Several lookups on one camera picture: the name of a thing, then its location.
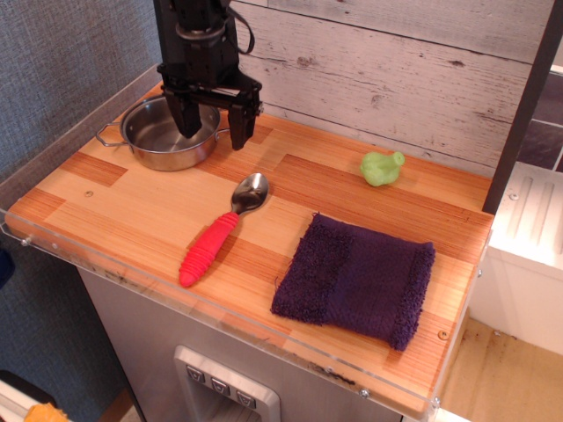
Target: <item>purple washcloth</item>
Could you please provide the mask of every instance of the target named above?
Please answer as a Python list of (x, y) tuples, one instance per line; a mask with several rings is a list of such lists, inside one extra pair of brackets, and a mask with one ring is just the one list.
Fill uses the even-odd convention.
[(434, 259), (431, 243), (315, 214), (271, 310), (380, 338), (402, 352), (418, 327)]

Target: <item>spoon bowl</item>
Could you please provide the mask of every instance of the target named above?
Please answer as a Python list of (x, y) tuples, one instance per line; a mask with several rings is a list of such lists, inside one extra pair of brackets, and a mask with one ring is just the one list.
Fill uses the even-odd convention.
[(232, 212), (241, 215), (260, 207), (266, 200), (269, 188), (267, 178), (263, 174), (251, 174), (232, 194)]

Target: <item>control panel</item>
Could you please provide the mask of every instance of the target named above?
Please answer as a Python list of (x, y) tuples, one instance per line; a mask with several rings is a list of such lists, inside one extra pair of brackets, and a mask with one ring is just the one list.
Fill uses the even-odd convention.
[(257, 413), (262, 422), (281, 422), (280, 398), (265, 385), (185, 346), (176, 347), (174, 363), (188, 409), (194, 410), (197, 419), (198, 407), (208, 411), (221, 403), (220, 398), (228, 398)]

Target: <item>wood plank wall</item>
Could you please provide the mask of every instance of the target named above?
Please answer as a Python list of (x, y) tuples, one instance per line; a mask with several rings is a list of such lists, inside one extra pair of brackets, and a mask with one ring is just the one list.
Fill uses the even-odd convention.
[[(248, 0), (266, 113), (492, 176), (553, 0)], [(248, 34), (238, 24), (239, 44)]]

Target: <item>green toy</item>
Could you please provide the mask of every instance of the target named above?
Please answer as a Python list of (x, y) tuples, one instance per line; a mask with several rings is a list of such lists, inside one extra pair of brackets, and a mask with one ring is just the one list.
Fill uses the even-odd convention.
[(397, 180), (401, 165), (404, 163), (405, 156), (398, 151), (389, 156), (369, 152), (363, 157), (360, 171), (370, 185), (388, 185)]

